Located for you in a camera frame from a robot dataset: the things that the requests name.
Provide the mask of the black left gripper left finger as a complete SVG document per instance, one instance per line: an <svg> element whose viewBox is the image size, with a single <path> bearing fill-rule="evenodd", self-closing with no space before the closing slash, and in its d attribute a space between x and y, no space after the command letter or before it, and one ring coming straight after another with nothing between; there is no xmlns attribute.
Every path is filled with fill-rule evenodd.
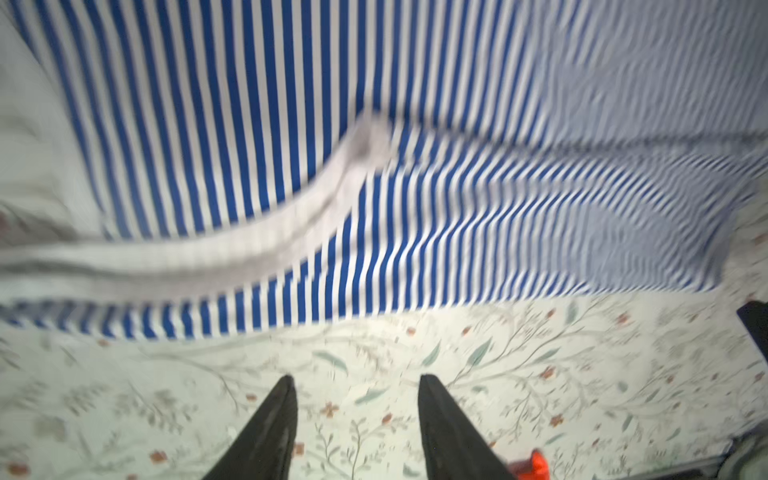
<svg viewBox="0 0 768 480"><path fill-rule="evenodd" d="M298 425L292 376L281 377L204 480L286 480Z"/></svg>

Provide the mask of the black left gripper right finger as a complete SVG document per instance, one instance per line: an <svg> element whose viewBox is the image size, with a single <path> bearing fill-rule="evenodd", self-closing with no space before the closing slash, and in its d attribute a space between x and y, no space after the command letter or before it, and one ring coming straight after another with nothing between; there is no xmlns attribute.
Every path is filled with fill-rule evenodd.
<svg viewBox="0 0 768 480"><path fill-rule="evenodd" d="M429 480L515 479L435 375L420 377L418 413Z"/></svg>

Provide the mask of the blue white striped tank top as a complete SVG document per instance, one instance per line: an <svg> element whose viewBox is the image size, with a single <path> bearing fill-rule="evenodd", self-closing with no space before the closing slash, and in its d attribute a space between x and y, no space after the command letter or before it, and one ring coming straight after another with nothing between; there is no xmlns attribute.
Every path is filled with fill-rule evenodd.
<svg viewBox="0 0 768 480"><path fill-rule="evenodd" d="M1 317L200 338L714 287L763 1L5 1Z"/></svg>

